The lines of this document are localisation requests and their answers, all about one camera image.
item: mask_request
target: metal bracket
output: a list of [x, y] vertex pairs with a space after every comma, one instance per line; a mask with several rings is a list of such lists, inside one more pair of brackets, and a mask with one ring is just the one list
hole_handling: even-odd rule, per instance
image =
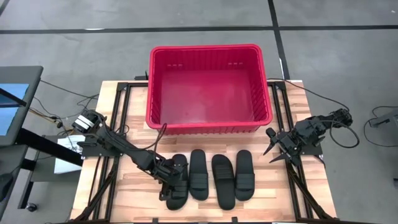
[[21, 169], [33, 171], [36, 166], [36, 161], [32, 161], [30, 159], [24, 159], [21, 164]]
[[21, 198], [19, 199], [18, 209], [25, 209], [26, 208], [27, 202], [29, 200], [30, 193], [32, 192], [32, 189], [33, 189], [33, 181], [30, 181], [30, 180], [32, 179], [34, 167], [36, 166], [36, 161], [37, 161], [38, 158], [39, 158], [39, 152], [36, 152], [35, 158], [32, 161], [32, 162], [34, 162], [34, 166], [33, 166], [33, 169], [30, 170], [29, 175], [27, 177], [24, 190], [22, 191]]
[[116, 91], [122, 91], [124, 90], [129, 83], [118, 83], [118, 87], [116, 87]]
[[147, 71], [145, 71], [145, 75], [134, 77], [135, 81], [146, 81], [148, 79], [149, 79], [149, 77], [148, 77]]
[[232, 217], [232, 224], [238, 224], [238, 218], [237, 217]]
[[307, 145], [302, 147], [302, 155], [312, 155], [312, 156], [318, 156], [322, 155], [322, 148], [321, 146], [312, 146], [312, 145]]
[[[85, 142], [90, 142], [91, 136], [86, 136]], [[105, 156], [105, 157], [118, 157], [121, 156], [119, 152], [116, 151], [111, 151], [111, 150], [106, 150], [103, 149], [102, 147], [96, 147], [96, 146], [90, 146], [90, 147], [85, 147], [85, 149], [81, 152], [81, 156], [83, 157], [98, 157], [98, 156]]]
[[275, 81], [274, 82], [275, 86], [280, 89], [280, 90], [286, 90], [286, 84], [285, 82], [280, 82], [280, 81]]

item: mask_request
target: black cable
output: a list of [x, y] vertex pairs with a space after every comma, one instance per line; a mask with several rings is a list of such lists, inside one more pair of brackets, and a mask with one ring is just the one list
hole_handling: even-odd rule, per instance
[[16, 169], [18, 169], [18, 167], [22, 166], [22, 163], [19, 164], [17, 167], [15, 167], [9, 174], [13, 173]]
[[[104, 125], [104, 126], [106, 127], [106, 123], [105, 123], [105, 119], [103, 118], [103, 115], [100, 114], [100, 113], [98, 113], [98, 112], [96, 112], [96, 111], [94, 111], [94, 110], [92, 110], [91, 112], [94, 113], [95, 115], [97, 115], [97, 117], [101, 120], [101, 121], [100, 121], [101, 124]], [[123, 148], [126, 148], [126, 149], [128, 149], [128, 150], [145, 150], [145, 149], [148, 148], [148, 147], [145, 147], [145, 148], [142, 148], [142, 149], [139, 149], [139, 148], [131, 149], [130, 145], [124, 144], [123, 142], [121, 142], [121, 141], [119, 141], [118, 139], [114, 138], [114, 137], [109, 133], [108, 128], [105, 128], [105, 134], [106, 134], [110, 139], [112, 139], [114, 142], [118, 143], [120, 146], [122, 146]]]
[[[88, 104], [90, 103], [91, 100], [97, 100], [96, 98], [91, 98], [91, 97], [98, 96], [98, 95], [99, 95], [99, 94], [95, 94], [95, 95], [92, 95], [92, 96], [89, 96], [89, 97], [85, 98], [84, 100], [81, 100], [81, 101], [77, 102], [76, 105], [82, 106], [82, 107], [83, 107], [83, 110], [81, 110], [81, 111], [78, 112], [78, 113], [72, 114], [72, 115], [60, 117], [60, 119], [67, 119], [67, 118], [71, 118], [71, 117], [74, 117], [74, 116], [77, 116], [77, 115], [81, 114], [84, 110], [87, 110], [87, 106], [88, 106]], [[83, 101], [85, 101], [85, 100], [87, 100], [87, 99], [90, 99], [90, 100], [86, 103], [86, 105], [81, 105], [81, 104], [80, 104], [81, 102], [83, 102]], [[56, 117], [54, 117], [54, 116], [46, 116], [46, 115], [43, 114], [41, 111], [39, 111], [38, 109], [35, 109], [35, 108], [33, 108], [33, 107], [30, 107], [30, 109], [34, 110], [36, 113], [39, 113], [40, 115], [42, 115], [42, 116], [44, 116], [44, 117], [46, 117], [46, 118], [56, 119]]]
[[323, 161], [323, 154], [314, 155], [314, 156], [315, 156], [315, 158], [317, 158], [317, 159], [323, 164], [323, 166], [326, 168], [325, 161]]
[[96, 99], [96, 100], [97, 100], [97, 98], [94, 98], [94, 96], [85, 96], [85, 95], [82, 95], [82, 94], [79, 94], [79, 93], [75, 93], [74, 91], [70, 91], [70, 90], [64, 89], [64, 88], [62, 88], [62, 87], [56, 86], [56, 85], [51, 84], [51, 83], [49, 83], [49, 82], [46, 82], [46, 81], [44, 81], [44, 80], [40, 80], [40, 81], [41, 81], [41, 82], [44, 82], [44, 83], [46, 83], [46, 84], [48, 84], [48, 85], [50, 85], [50, 86], [53, 86], [53, 87], [55, 87], [55, 88], [58, 88], [58, 89], [60, 89], [60, 90], [67, 91], [68, 93], [72, 93], [72, 94], [75, 94], [75, 95], [78, 95], [78, 96], [82, 96], [82, 97], [85, 97], [85, 98], [93, 98], [93, 99]]
[[[289, 84], [291, 84], [291, 85], [293, 85], [293, 86], [296, 86], [297, 88], [300, 88], [300, 89], [305, 90], [305, 91], [307, 91], [307, 92], [309, 92], [309, 93], [312, 93], [312, 94], [314, 94], [315, 96], [318, 96], [318, 97], [323, 98], [323, 99], [325, 99], [325, 100], [329, 100], [329, 101], [332, 101], [332, 102], [334, 102], [334, 103], [337, 103], [337, 104], [343, 106], [344, 108], [346, 108], [347, 111], [349, 111], [349, 108], [348, 108], [346, 105], [344, 105], [343, 103], [340, 103], [339, 101], [336, 101], [336, 100], [333, 100], [333, 99], [331, 99], [331, 98], [328, 98], [328, 97], [319, 95], [318, 93], [315, 93], [315, 92], [313, 92], [313, 91], [311, 91], [311, 90], [309, 90], [309, 89], [306, 89], [306, 88], [304, 88], [304, 87], [298, 86], [298, 85], [296, 85], [296, 84], [294, 84], [294, 83], [292, 83], [292, 82], [289, 82], [289, 81], [287, 81], [287, 80], [284, 80], [284, 79], [282, 79], [282, 78], [268, 78], [267, 80], [282, 80], [282, 81], [287, 82], [287, 83], [289, 83]], [[345, 125], [345, 124], [343, 124], [343, 123], [341, 123], [341, 122], [339, 122], [339, 121], [332, 121], [332, 120], [326, 120], [326, 121], [320, 121], [320, 122], [332, 122], [332, 124], [331, 124], [331, 126], [330, 126], [330, 129], [329, 129], [329, 135], [330, 135], [331, 139], [332, 139], [337, 145], [339, 145], [340, 147], [343, 147], [343, 148], [346, 148], [346, 149], [351, 149], [351, 148], [354, 148], [354, 147], [356, 147], [356, 146], [359, 145], [359, 137], [358, 137], [358, 135], [357, 135], [356, 132], [355, 132], [353, 129], [351, 129], [349, 126], [347, 126], [347, 125]], [[334, 123], [338, 123], [338, 124], [340, 124], [342, 127], [344, 127], [344, 128], [346, 128], [346, 129], [348, 129], [349, 131], [351, 131], [351, 132], [354, 134], [355, 138], [356, 138], [356, 144], [354, 144], [354, 145], [352, 145], [352, 146], [344, 146], [344, 145], [340, 144], [340, 143], [335, 139], [335, 137], [333, 137], [332, 132], [331, 132], [331, 130], [333, 129]]]
[[47, 115], [43, 114], [41, 111], [39, 111], [36, 108], [30, 107], [29, 109], [32, 110], [33, 112], [37, 113], [37, 115], [39, 115], [41, 117], [50, 118], [50, 119], [56, 119], [56, 117], [54, 117], [54, 116], [47, 116]]
[[348, 108], [346, 105], [344, 105], [343, 103], [340, 103], [340, 102], [337, 101], [337, 100], [333, 100], [333, 99], [331, 99], [331, 98], [328, 98], [328, 97], [319, 95], [318, 93], [315, 93], [315, 92], [313, 92], [313, 91], [311, 91], [311, 90], [309, 90], [309, 89], [306, 89], [306, 88], [304, 88], [304, 87], [301, 87], [301, 86], [298, 86], [298, 85], [296, 85], [296, 84], [293, 84], [292, 82], [289, 82], [289, 81], [284, 80], [284, 79], [282, 79], [282, 78], [268, 78], [267, 80], [282, 80], [282, 81], [285, 81], [285, 82], [287, 82], [287, 83], [289, 83], [289, 84], [291, 84], [291, 85], [293, 85], [293, 86], [296, 86], [297, 88], [300, 88], [300, 89], [305, 90], [305, 91], [307, 91], [307, 92], [309, 92], [309, 93], [312, 93], [312, 94], [314, 94], [315, 96], [318, 96], [318, 97], [323, 98], [323, 99], [325, 99], [325, 100], [329, 100], [329, 101], [332, 101], [332, 102], [334, 102], [334, 103], [337, 103], [337, 104], [343, 106], [344, 108], [346, 108], [346, 109], [349, 111], [349, 108]]
[[36, 99], [36, 100], [39, 102], [40, 106], [43, 108], [43, 110], [44, 110], [45, 112], [47, 112], [49, 115], [52, 115], [52, 116], [56, 117], [57, 119], [59, 119], [60, 124], [62, 125], [62, 128], [63, 128], [63, 130], [65, 131], [65, 134], [67, 135], [67, 138], [69, 139], [69, 143], [70, 143], [71, 149], [72, 149], [73, 151], [77, 152], [77, 150], [75, 149], [75, 147], [73, 147], [72, 140], [70, 140], [68, 131], [67, 131], [65, 125], [63, 125], [63, 122], [62, 122], [61, 117], [59, 117], [59, 116], [56, 115], [56, 114], [50, 113], [48, 110], [45, 109], [45, 107], [43, 106], [42, 102], [41, 102], [38, 98], [36, 98], [36, 97], [33, 97], [33, 98]]
[[164, 124], [162, 125], [161, 129], [159, 130], [159, 133], [158, 133], [158, 135], [157, 135], [157, 137], [156, 137], [156, 140], [155, 140], [155, 143], [154, 143], [154, 145], [155, 145], [155, 147], [154, 147], [154, 164], [156, 164], [156, 149], [157, 149], [157, 144], [159, 143], [160, 139], [162, 139], [164, 133], [166, 132], [166, 129], [167, 129], [167, 123], [164, 123]]
[[377, 109], [379, 109], [379, 108], [398, 108], [398, 106], [377, 106], [377, 107], [373, 108], [372, 114], [373, 114], [375, 117], [377, 117], [377, 118], [378, 118], [378, 116], [375, 114], [375, 111], [376, 111]]
[[38, 159], [36, 159], [36, 160], [48, 159], [48, 158], [51, 158], [51, 157], [54, 157], [54, 156], [47, 156], [47, 157], [43, 157], [43, 158], [38, 158]]
[[65, 131], [60, 131], [58, 134], [57, 134], [57, 136], [58, 135], [64, 135], [65, 134]]
[[371, 125], [371, 121], [374, 120], [374, 119], [376, 119], [376, 118], [371, 118], [371, 119], [367, 120], [367, 121], [365, 122], [365, 124], [363, 125], [363, 135], [365, 136], [365, 139], [366, 139], [369, 143], [371, 143], [371, 144], [373, 144], [373, 145], [376, 145], [376, 146], [381, 146], [381, 147], [398, 147], [398, 145], [386, 146], [386, 145], [378, 144], [378, 143], [375, 143], [375, 142], [371, 141], [371, 140], [367, 137], [367, 135], [366, 135], [366, 125], [369, 123], [369, 126], [370, 126], [370, 125]]
[[130, 127], [128, 125], [125, 124], [124, 126], [127, 127], [127, 131], [125, 131], [124, 133], [120, 133], [120, 136], [123, 136], [130, 131]]
[[398, 145], [386, 146], [386, 145], [382, 145], [382, 144], [375, 143], [375, 142], [371, 141], [371, 140], [367, 137], [367, 135], [366, 135], [366, 125], [369, 123], [369, 126], [371, 127], [371, 121], [374, 120], [374, 119], [376, 119], [376, 118], [378, 118], [378, 116], [376, 115], [375, 111], [376, 111], [377, 109], [379, 109], [379, 108], [398, 108], [398, 106], [377, 106], [377, 107], [373, 108], [373, 109], [372, 109], [372, 114], [373, 114], [375, 117], [374, 117], [374, 118], [371, 118], [371, 119], [369, 119], [369, 120], [367, 120], [367, 121], [365, 122], [365, 124], [363, 125], [363, 135], [365, 136], [365, 139], [366, 139], [369, 143], [371, 143], [371, 144], [373, 144], [373, 145], [375, 145], [375, 146], [381, 146], [381, 147], [398, 147]]
[[[335, 121], [335, 120], [322, 120], [322, 121], [319, 121], [319, 122], [331, 122], [331, 123], [332, 123], [332, 124], [331, 124], [331, 127], [330, 127], [330, 129], [329, 129], [329, 134], [330, 134], [331, 139], [332, 139], [337, 145], [339, 145], [340, 147], [343, 147], [343, 148], [346, 148], [346, 149], [352, 149], [352, 148], [354, 148], [354, 147], [356, 147], [356, 146], [359, 145], [359, 137], [358, 137], [358, 135], [357, 135], [356, 132], [355, 132], [352, 128], [350, 128], [349, 126], [347, 126], [347, 125], [341, 123], [340, 121]], [[355, 138], [356, 138], [356, 144], [354, 144], [354, 145], [352, 145], [352, 146], [344, 146], [344, 145], [340, 144], [340, 143], [333, 137], [333, 135], [331, 134], [331, 129], [332, 129], [332, 127], [333, 127], [333, 125], [334, 125], [335, 123], [341, 125], [342, 127], [348, 129], [349, 131], [351, 131], [351, 132], [354, 134]]]
[[72, 214], [72, 209], [73, 209], [73, 207], [72, 208], [70, 208], [70, 210], [69, 210], [69, 214], [68, 214], [68, 218], [64, 221], [64, 222], [67, 222], [67, 221], [69, 221], [69, 219], [70, 219], [70, 214]]

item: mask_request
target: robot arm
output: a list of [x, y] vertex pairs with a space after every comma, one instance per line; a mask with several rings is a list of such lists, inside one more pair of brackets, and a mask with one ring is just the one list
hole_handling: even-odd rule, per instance
[[171, 197], [173, 186], [181, 178], [184, 166], [174, 166], [172, 159], [166, 159], [152, 150], [139, 149], [125, 140], [123, 134], [115, 133], [105, 124], [106, 117], [93, 110], [83, 112], [72, 126], [86, 136], [85, 142], [79, 142], [82, 148], [101, 147], [128, 155], [138, 169], [149, 174], [163, 184], [160, 200]]
[[270, 162], [281, 159], [289, 159], [293, 165], [300, 164], [299, 155], [302, 148], [307, 145], [318, 146], [325, 138], [324, 135], [330, 128], [340, 128], [350, 126], [353, 119], [346, 109], [339, 109], [331, 112], [328, 116], [312, 116], [302, 121], [298, 121], [289, 132], [281, 131], [276, 133], [272, 128], [268, 128], [266, 133], [271, 139], [271, 143], [264, 155], [268, 153], [277, 143], [282, 149], [282, 154]]

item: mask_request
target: black metal frame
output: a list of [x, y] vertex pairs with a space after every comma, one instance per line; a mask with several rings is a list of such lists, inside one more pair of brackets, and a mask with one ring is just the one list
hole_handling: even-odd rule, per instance
[[[115, 99], [114, 99], [113, 110], [112, 110], [111, 122], [109, 124], [109, 127], [112, 130], [114, 130], [115, 125], [116, 125], [116, 119], [117, 119], [118, 108], [119, 108], [119, 104], [120, 104], [121, 92], [123, 90], [126, 90], [126, 92], [124, 94], [123, 108], [122, 108], [121, 120], [120, 120], [120, 125], [119, 125], [119, 130], [120, 130], [119, 132], [124, 133], [124, 128], [126, 126], [125, 124], [126, 124], [126, 119], [127, 119], [127, 109], [128, 109], [129, 101], [130, 101], [131, 88], [147, 87], [147, 86], [148, 86], [147, 82], [145, 82], [145, 83], [118, 83], [118, 86], [116, 88], [116, 95], [115, 95]], [[120, 156], [122, 156], [122, 154], [114, 157], [113, 164], [119, 164]], [[104, 157], [103, 166], [102, 166], [101, 174], [99, 177], [99, 185], [98, 185], [99, 189], [101, 188], [101, 186], [103, 186], [103, 184], [105, 182], [106, 172], [108, 170], [108, 163], [109, 163], [109, 157]], [[108, 200], [107, 200], [106, 210], [105, 210], [105, 220], [111, 219], [113, 198], [114, 198], [114, 189], [116, 187], [116, 177], [118, 176], [118, 167], [117, 166], [116, 166], [116, 170], [114, 170], [114, 171], [115, 171], [115, 176], [109, 186], [109, 194], [108, 194]], [[99, 202], [95, 206], [94, 215], [93, 215], [94, 220], [97, 220], [99, 217], [100, 206], [101, 206], [101, 199], [99, 199]]]
[[[7, 4], [9, 3], [10, 0], [4, 0], [4, 2], [2, 3], [2, 5], [0, 6], [0, 16], [1, 14], [4, 12]], [[279, 58], [281, 59], [281, 63], [282, 63], [282, 73], [283, 73], [283, 78], [284, 79], [290, 79], [290, 75], [289, 75], [289, 70], [287, 67], [287, 60], [286, 60], [286, 56], [284, 53], [284, 48], [283, 48], [283, 44], [282, 44], [282, 38], [280, 36], [280, 32], [282, 30], [387, 30], [387, 29], [398, 29], [398, 25], [377, 25], [377, 26], [279, 26], [278, 22], [277, 22], [277, 15], [276, 15], [276, 11], [275, 11], [275, 6], [274, 6], [274, 1], [273, 0], [268, 0], [269, 3], [269, 9], [270, 9], [270, 13], [271, 13], [271, 19], [272, 19], [272, 26], [193, 26], [193, 27], [140, 27], [140, 28], [116, 28], [116, 29], [99, 29], [99, 30], [88, 30], [88, 29], [49, 29], [49, 30], [0, 30], [0, 35], [1, 34], [100, 34], [100, 33], [136, 33], [136, 32], [195, 32], [195, 31], [254, 31], [254, 30], [271, 30], [274, 31], [275, 34], [275, 41], [277, 43], [277, 49], [278, 49], [278, 54], [279, 54]], [[131, 85], [132, 83], [122, 83], [124, 85]], [[275, 95], [276, 95], [276, 99], [278, 99], [277, 97], [277, 89], [280, 89], [281, 84], [280, 83], [271, 83], [269, 86], [271, 86], [272, 91], [275, 93], [274, 94], [274, 99], [275, 99]], [[115, 105], [114, 105], [114, 110], [112, 113], [112, 121], [111, 121], [111, 127], [114, 128], [115, 123], [116, 123], [116, 112], [118, 109], [118, 105], [119, 105], [119, 98], [118, 96], [120, 96], [120, 88], [118, 85], [118, 91], [115, 97]], [[285, 93], [285, 90], [282, 90], [282, 97], [284, 99], [284, 104], [285, 104], [285, 109], [286, 109], [286, 114], [287, 114], [287, 120], [288, 120], [288, 124], [289, 124], [289, 129], [293, 128], [293, 119], [292, 119], [292, 115], [290, 112], [290, 106], [289, 106], [289, 101], [287, 98], [287, 94]], [[279, 125], [279, 129], [283, 129], [284, 128], [284, 124], [282, 121], [282, 112], [280, 111], [280, 105], [279, 105], [279, 101], [276, 100], [275, 101], [275, 108], [277, 109], [277, 116], [278, 116], [278, 125]], [[123, 106], [123, 110], [126, 111], [127, 110], [127, 106]], [[125, 122], [125, 118], [122, 119], [122, 123], [121, 123], [121, 131], [124, 130], [124, 123]], [[40, 151], [46, 152], [48, 154], [51, 154], [53, 156], [59, 157], [63, 160], [66, 160], [68, 162], [74, 163], [76, 165], [80, 165], [82, 161], [80, 160], [80, 155], [76, 155], [74, 154], [75, 152], [71, 152], [69, 150], [65, 150], [64, 147], [59, 146], [58, 144], [54, 144], [53, 142], [50, 141], [44, 141], [44, 140], [35, 140], [36, 137], [40, 137], [40, 136], [35, 136], [34, 133], [25, 130], [25, 129], [21, 129], [22, 133], [20, 133], [20, 137], [23, 138], [27, 138], [27, 140], [22, 140], [23, 138], [19, 138], [19, 142], [20, 143], [28, 143], [31, 145], [35, 145], [35, 146], [40, 146], [41, 149]], [[118, 162], [119, 161], [119, 156], [115, 157], [114, 162]], [[100, 185], [101, 183], [104, 183], [105, 181], [105, 176], [106, 176], [106, 170], [108, 168], [108, 162], [109, 162], [109, 157], [105, 157], [105, 160], [103, 162], [103, 167], [102, 167], [102, 171], [101, 171], [101, 178], [100, 178]], [[33, 163], [31, 162], [27, 162], [26, 163], [26, 167], [27, 168], [31, 168], [33, 165]], [[305, 176], [304, 176], [304, 172], [303, 172], [303, 168], [302, 166], [298, 167], [298, 174], [300, 179], [303, 180], [303, 184], [305, 186]], [[112, 202], [113, 202], [113, 197], [114, 197], [114, 188], [115, 188], [115, 184], [116, 184], [116, 179], [113, 180], [110, 184], [110, 193], [108, 196], [108, 205], [107, 205], [107, 211], [106, 211], [106, 217], [111, 216], [111, 207], [112, 207]], [[329, 220], [307, 220], [304, 218], [300, 218], [300, 209], [299, 209], [299, 203], [297, 201], [297, 193], [295, 191], [295, 184], [294, 182], [292, 182], [292, 179], [289, 177], [289, 187], [290, 187], [290, 191], [291, 191], [291, 195], [292, 195], [292, 203], [294, 206], [294, 213], [295, 213], [295, 217], [296, 220], [301, 220], [301, 221], [305, 221], [307, 223], [329, 223]], [[32, 188], [31, 185], [27, 185], [25, 187], [25, 190], [29, 190]], [[308, 202], [305, 200], [305, 209], [307, 212], [307, 217], [312, 217], [312, 209], [309, 207]], [[99, 214], [99, 209], [98, 207], [96, 208], [96, 212], [95, 212], [95, 216], [98, 218], [98, 214]], [[105, 220], [92, 220], [92, 221], [83, 221], [82, 223], [109, 223], [109, 219], [105, 219]]]
[[[114, 126], [116, 124], [116, 115], [118, 113], [120, 96], [121, 96], [122, 90], [126, 89], [126, 93], [124, 95], [123, 108], [122, 108], [121, 122], [120, 122], [120, 130], [122, 132], [124, 132], [131, 88], [132, 87], [145, 87], [145, 86], [148, 86], [147, 82], [145, 82], [145, 83], [118, 83], [118, 87], [116, 90], [116, 96], [115, 96], [115, 102], [114, 102], [113, 111], [112, 111], [111, 123], [110, 123], [111, 129], [114, 129]], [[272, 96], [274, 97], [275, 110], [276, 110], [279, 129], [280, 130], [284, 129], [284, 123], [283, 123], [283, 118], [282, 118], [282, 112], [280, 109], [279, 97], [278, 97], [277, 90], [280, 90], [282, 92], [282, 97], [284, 99], [286, 114], [288, 117], [289, 129], [292, 129], [293, 128], [293, 119], [292, 119], [292, 115], [290, 112], [289, 101], [287, 99], [285, 83], [284, 82], [268, 82], [268, 87], [271, 87], [271, 89], [272, 89]], [[119, 157], [115, 157], [114, 162], [119, 162]], [[107, 167], [108, 167], [108, 162], [106, 163], [105, 166], [103, 165], [100, 180], [103, 180], [103, 181], [105, 180]], [[289, 166], [288, 162], [286, 162], [286, 168], [288, 169], [289, 167], [291, 167], [291, 166]], [[302, 171], [302, 173], [299, 172], [299, 178], [300, 178], [301, 182], [305, 183], [305, 177], [304, 177], [302, 168], [301, 168], [301, 171]], [[291, 178], [290, 175], [288, 175], [288, 180], [289, 180], [290, 194], [292, 197], [292, 205], [293, 205], [293, 209], [294, 209], [294, 215], [295, 215], [295, 219], [298, 220], [299, 218], [301, 218], [301, 214], [300, 214], [299, 200], [297, 198], [297, 191], [295, 189], [294, 180]], [[103, 183], [104, 182], [100, 181], [99, 188], [103, 185]], [[108, 202], [107, 202], [106, 210], [105, 210], [105, 220], [110, 220], [110, 218], [111, 218], [115, 186], [116, 186], [116, 178], [112, 180], [112, 182], [109, 186]], [[95, 212], [97, 211], [97, 214], [99, 214], [100, 205], [101, 205], [101, 200], [99, 200], [99, 203], [96, 205], [96, 208], [95, 208]], [[306, 199], [305, 199], [305, 207], [306, 207], [306, 211], [307, 211], [307, 218], [313, 218], [312, 209], [311, 209], [309, 203], [306, 201]], [[98, 219], [98, 215], [96, 215], [96, 213], [95, 213], [93, 219], [94, 220]]]
[[83, 165], [83, 160], [81, 159], [81, 155], [79, 153], [73, 152], [72, 150], [58, 145], [57, 143], [24, 128], [19, 130], [16, 143], [25, 144], [40, 152], [45, 152], [51, 156], [78, 166]]
[[[118, 107], [119, 107], [121, 91], [123, 89], [126, 89], [126, 94], [124, 96], [124, 103], [123, 103], [123, 108], [122, 108], [120, 128], [119, 128], [121, 130], [121, 132], [123, 133], [124, 127], [126, 124], [127, 108], [128, 108], [128, 103], [129, 103], [129, 99], [130, 99], [131, 88], [132, 87], [145, 87], [145, 86], [148, 86], [147, 82], [144, 82], [144, 83], [118, 83], [116, 96], [115, 96], [115, 103], [114, 103], [114, 108], [113, 108], [114, 110], [112, 111], [112, 118], [111, 118], [111, 128], [112, 129], [114, 129], [114, 126], [116, 125], [116, 115], [117, 115], [117, 111], [118, 111]], [[280, 81], [270, 81], [270, 82], [268, 82], [268, 87], [271, 87], [271, 90], [272, 90], [272, 96], [274, 98], [275, 110], [276, 110], [277, 122], [279, 125], [279, 129], [280, 130], [284, 129], [284, 123], [283, 123], [283, 118], [282, 118], [282, 112], [280, 110], [278, 90], [280, 90], [282, 92], [282, 98], [284, 101], [284, 106], [285, 106], [285, 110], [286, 110], [289, 129], [292, 129], [294, 127], [294, 122], [293, 122], [292, 113], [290, 110], [289, 99], [287, 97], [287, 90], [286, 90], [285, 83], [280, 82]], [[99, 185], [97, 193], [95, 194], [93, 199], [88, 202], [88, 206], [84, 209], [83, 213], [79, 217], [77, 217], [76, 221], [74, 221], [75, 223], [98, 223], [98, 224], [110, 223], [120, 156], [117, 156], [114, 158], [113, 166], [112, 166], [109, 174], [107, 175], [106, 179], [105, 179], [105, 177], [102, 177], [102, 176], [100, 177], [100, 179], [101, 180], [103, 179], [104, 182]], [[286, 161], [285, 165], [286, 165], [287, 177], [288, 177], [288, 181], [289, 181], [289, 189], [290, 189], [290, 193], [291, 193], [291, 197], [292, 197], [292, 205], [293, 205], [296, 222], [311, 223], [311, 224], [312, 223], [313, 224], [316, 224], [316, 223], [366, 224], [366, 223], [362, 223], [362, 222], [340, 221], [337, 218], [332, 218], [331, 216], [329, 216], [321, 208], [321, 206], [319, 206], [317, 201], [312, 197], [311, 193], [308, 191], [307, 185], [305, 183], [303, 167], [302, 166], [297, 167], [297, 170], [298, 170], [298, 174], [297, 174], [291, 163]], [[107, 168], [108, 168], [108, 163], [106, 164], [105, 167], [103, 167], [103, 170], [101, 171], [101, 175], [106, 175]], [[297, 198], [297, 191], [296, 191], [295, 185], [297, 185], [297, 187], [303, 193], [303, 199], [305, 202], [305, 209], [306, 209], [306, 213], [307, 213], [307, 217], [305, 217], [305, 218], [301, 217], [301, 214], [300, 214], [299, 201]], [[108, 188], [108, 186], [110, 186], [110, 187], [109, 187], [109, 194], [108, 194], [108, 202], [107, 202], [106, 210], [105, 210], [105, 218], [98, 219], [98, 216], [95, 216], [95, 217], [93, 217], [93, 220], [88, 220], [88, 217], [90, 216], [90, 213], [93, 210], [98, 209], [98, 211], [99, 211], [99, 207], [101, 206], [102, 196], [103, 196], [105, 190]], [[318, 217], [320, 217], [320, 219], [313, 218], [312, 208], [317, 213]], [[158, 222], [159, 222], [159, 220], [156, 217], [154, 217], [152, 223], [158, 223]], [[232, 223], [238, 223], [238, 219], [236, 217], [233, 217]], [[245, 223], [271, 223], [271, 222], [245, 222]]]
[[[27, 203], [28, 203], [28, 200], [29, 200], [29, 197], [30, 197], [30, 193], [32, 191], [33, 184], [34, 184], [34, 182], [31, 181], [31, 179], [32, 179], [33, 171], [34, 171], [35, 166], [36, 166], [36, 160], [37, 160], [38, 157], [39, 157], [39, 153], [36, 153], [35, 159], [33, 161], [29, 160], [29, 159], [24, 159], [24, 161], [22, 162], [21, 169], [26, 169], [26, 170], [29, 170], [30, 172], [29, 172], [29, 175], [27, 177], [28, 181], [26, 182], [24, 190], [22, 191], [22, 196], [19, 199], [18, 209], [25, 209], [26, 206], [27, 206]], [[29, 164], [27, 167], [24, 166], [25, 161]]]

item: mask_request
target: black slipper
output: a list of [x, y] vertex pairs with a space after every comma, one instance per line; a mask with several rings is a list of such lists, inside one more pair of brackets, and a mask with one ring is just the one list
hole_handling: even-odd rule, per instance
[[251, 153], [240, 150], [236, 155], [235, 197], [249, 200], [254, 194], [254, 171]]
[[216, 185], [218, 205], [223, 210], [235, 207], [234, 170], [231, 161], [223, 155], [215, 155], [211, 159], [214, 182]]
[[[176, 166], [187, 165], [187, 158], [182, 154], [173, 156], [174, 164]], [[178, 210], [185, 205], [188, 199], [188, 170], [183, 170], [180, 181], [174, 185], [172, 197], [166, 200], [166, 206], [169, 210]]]
[[206, 200], [209, 196], [209, 181], [206, 166], [206, 154], [201, 149], [191, 152], [189, 165], [189, 192], [197, 200]]

